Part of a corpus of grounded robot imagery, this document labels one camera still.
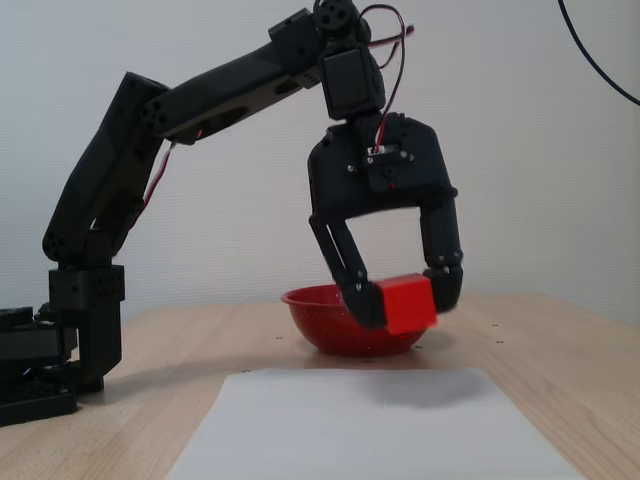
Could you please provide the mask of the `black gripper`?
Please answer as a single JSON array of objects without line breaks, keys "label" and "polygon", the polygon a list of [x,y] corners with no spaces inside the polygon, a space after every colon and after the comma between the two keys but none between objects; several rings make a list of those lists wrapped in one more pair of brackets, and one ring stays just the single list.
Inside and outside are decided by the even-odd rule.
[{"label": "black gripper", "polygon": [[309,224],[344,305],[368,330],[387,325],[382,293],[368,279],[343,219],[419,207],[426,261],[423,275],[430,280],[438,314],[456,307],[463,282],[454,202],[457,190],[449,179],[435,131],[413,118],[391,113],[381,151],[375,153],[372,141],[379,120],[379,116],[370,116],[330,127],[307,162],[313,214]]}]

